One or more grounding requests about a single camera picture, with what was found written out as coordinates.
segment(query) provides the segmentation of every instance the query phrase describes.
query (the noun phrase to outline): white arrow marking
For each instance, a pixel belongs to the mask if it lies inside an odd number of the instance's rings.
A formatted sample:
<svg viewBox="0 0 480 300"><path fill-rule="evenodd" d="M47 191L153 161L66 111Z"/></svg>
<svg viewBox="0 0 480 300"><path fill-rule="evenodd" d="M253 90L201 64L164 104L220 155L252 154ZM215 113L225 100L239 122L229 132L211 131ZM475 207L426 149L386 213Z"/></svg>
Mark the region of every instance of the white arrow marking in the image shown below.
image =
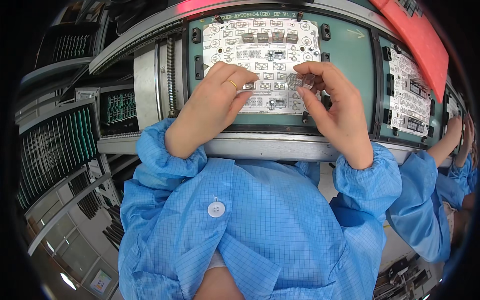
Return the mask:
<svg viewBox="0 0 480 300"><path fill-rule="evenodd" d="M357 31L350 30L350 29L347 29L347 31L350 31L350 32L355 33L356 35L359 35L358 38L362 38L362 37L365 36L365 35L364 35L360 30L358 30L358 29L357 29L358 32L357 32Z"/></svg>

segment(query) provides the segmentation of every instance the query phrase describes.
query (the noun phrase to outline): white button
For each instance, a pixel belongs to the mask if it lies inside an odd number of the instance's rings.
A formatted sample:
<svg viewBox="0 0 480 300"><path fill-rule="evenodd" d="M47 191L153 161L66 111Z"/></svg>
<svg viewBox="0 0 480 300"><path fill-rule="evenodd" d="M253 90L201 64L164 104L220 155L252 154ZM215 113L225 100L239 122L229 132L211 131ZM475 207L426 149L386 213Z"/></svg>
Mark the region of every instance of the white button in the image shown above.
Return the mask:
<svg viewBox="0 0 480 300"><path fill-rule="evenodd" d="M207 211L211 217L218 218L219 216L222 216L225 212L225 205L223 205L223 203L221 203L220 201L215 201L210 203Z"/></svg>

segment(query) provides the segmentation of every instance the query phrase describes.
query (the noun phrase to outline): silver metal cylinder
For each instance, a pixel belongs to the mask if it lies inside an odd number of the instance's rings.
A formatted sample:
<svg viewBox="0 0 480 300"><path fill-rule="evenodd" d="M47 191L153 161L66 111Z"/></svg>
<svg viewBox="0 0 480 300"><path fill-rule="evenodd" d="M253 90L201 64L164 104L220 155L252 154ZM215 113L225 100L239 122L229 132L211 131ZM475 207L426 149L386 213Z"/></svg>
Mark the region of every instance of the silver metal cylinder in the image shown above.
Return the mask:
<svg viewBox="0 0 480 300"><path fill-rule="evenodd" d="M175 41L167 38L167 87L170 111L177 110L177 90L175 89Z"/></svg>

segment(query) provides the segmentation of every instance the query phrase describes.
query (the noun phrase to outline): gold ring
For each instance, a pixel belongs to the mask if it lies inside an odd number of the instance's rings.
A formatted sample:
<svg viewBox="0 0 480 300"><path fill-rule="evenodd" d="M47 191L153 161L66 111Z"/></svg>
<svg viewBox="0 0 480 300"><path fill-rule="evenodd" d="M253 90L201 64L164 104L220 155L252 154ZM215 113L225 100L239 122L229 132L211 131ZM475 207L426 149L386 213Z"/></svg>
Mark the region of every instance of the gold ring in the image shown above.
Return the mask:
<svg viewBox="0 0 480 300"><path fill-rule="evenodd" d="M227 79L227 81L230 81L234 86L235 86L235 89L238 90L239 88L237 87L237 85L235 84L235 82L231 81L230 79Z"/></svg>

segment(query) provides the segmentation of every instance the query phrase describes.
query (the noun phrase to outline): fingernail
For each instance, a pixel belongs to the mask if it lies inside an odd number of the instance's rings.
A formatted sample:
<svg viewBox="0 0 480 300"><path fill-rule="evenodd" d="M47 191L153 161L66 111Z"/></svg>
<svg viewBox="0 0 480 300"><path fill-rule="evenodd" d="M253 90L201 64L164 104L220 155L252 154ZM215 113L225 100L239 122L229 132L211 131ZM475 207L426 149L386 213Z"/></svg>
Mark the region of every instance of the fingernail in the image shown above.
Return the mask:
<svg viewBox="0 0 480 300"><path fill-rule="evenodd" d="M299 86L297 86L297 93L299 93L300 97L303 98L303 89Z"/></svg>

